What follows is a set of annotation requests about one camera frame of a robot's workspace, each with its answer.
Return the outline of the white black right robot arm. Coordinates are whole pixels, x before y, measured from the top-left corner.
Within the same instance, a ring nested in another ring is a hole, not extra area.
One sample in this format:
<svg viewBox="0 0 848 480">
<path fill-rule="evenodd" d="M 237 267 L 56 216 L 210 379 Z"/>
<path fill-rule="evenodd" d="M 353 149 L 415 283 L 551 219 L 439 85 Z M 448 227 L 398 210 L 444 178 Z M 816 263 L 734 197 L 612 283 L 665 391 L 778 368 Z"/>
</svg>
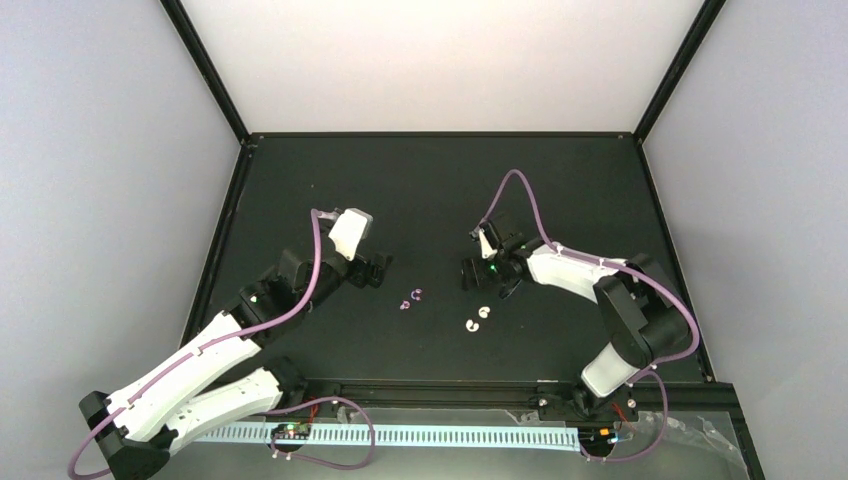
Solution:
<svg viewBox="0 0 848 480">
<path fill-rule="evenodd" d="M 596 304 L 609 340 L 569 392 L 572 410 L 593 419 L 610 395 L 662 362 L 682 358 L 700 341 L 692 313 L 667 286 L 652 258 L 597 258 L 529 239 L 486 222 L 470 234 L 479 253 L 462 263 L 464 289 L 498 285 L 508 297 L 521 283 L 556 287 Z"/>
</svg>

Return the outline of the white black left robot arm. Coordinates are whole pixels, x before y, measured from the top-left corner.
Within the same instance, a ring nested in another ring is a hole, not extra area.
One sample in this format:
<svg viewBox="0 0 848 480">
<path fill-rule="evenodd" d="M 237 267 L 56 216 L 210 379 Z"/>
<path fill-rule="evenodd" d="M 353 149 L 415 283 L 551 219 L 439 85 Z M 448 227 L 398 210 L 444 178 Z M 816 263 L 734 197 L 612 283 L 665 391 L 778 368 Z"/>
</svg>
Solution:
<svg viewBox="0 0 848 480">
<path fill-rule="evenodd" d="M 93 391 L 79 408 L 116 479 L 149 479 L 199 437 L 242 418 L 300 406 L 307 383 L 279 356 L 226 385 L 214 383 L 249 363 L 344 283 L 378 288 L 390 254 L 334 251 L 313 263 L 283 252 L 277 265 L 244 287 L 190 342 L 134 383 L 111 394 Z"/>
</svg>

